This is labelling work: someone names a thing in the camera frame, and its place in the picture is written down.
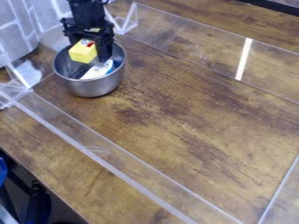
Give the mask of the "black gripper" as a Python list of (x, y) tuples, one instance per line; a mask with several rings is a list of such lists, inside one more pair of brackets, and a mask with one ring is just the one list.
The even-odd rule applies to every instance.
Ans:
[(110, 0), (67, 0), (73, 17), (61, 22), (65, 35), (75, 45), (82, 39), (97, 38), (98, 60), (105, 63), (113, 56), (114, 24), (106, 20), (105, 6)]

